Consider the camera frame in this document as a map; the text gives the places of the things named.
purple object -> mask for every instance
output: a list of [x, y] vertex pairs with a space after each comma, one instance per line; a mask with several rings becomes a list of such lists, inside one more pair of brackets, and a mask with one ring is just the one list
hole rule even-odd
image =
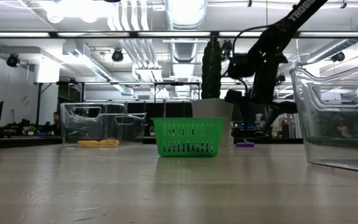
[[254, 147], [255, 143], [253, 142], [239, 142], [236, 143], [236, 147]]

person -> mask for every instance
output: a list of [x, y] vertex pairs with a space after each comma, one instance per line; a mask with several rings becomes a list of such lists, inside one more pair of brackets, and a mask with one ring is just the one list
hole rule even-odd
[[62, 129], [60, 127], [60, 114], [57, 111], [53, 113], [52, 131], [53, 131], [53, 135], [56, 136], [62, 135]]

green plastic basket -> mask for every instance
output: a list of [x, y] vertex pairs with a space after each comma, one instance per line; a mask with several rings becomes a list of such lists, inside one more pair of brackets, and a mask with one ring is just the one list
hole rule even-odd
[[211, 157], [219, 152], [225, 118], [152, 118], [160, 156]]

clear plastic bin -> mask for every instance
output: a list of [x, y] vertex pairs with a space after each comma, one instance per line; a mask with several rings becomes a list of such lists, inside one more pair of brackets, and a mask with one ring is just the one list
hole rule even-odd
[[308, 162], [358, 170], [358, 74], [290, 73]]
[[145, 114], [127, 114], [120, 103], [60, 105], [62, 138], [71, 147], [119, 147], [142, 143]]

wooden table surface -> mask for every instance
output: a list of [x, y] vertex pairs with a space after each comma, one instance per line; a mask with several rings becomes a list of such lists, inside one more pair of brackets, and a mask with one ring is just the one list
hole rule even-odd
[[0, 224], [357, 223], [358, 172], [302, 145], [161, 158], [156, 146], [0, 149]]

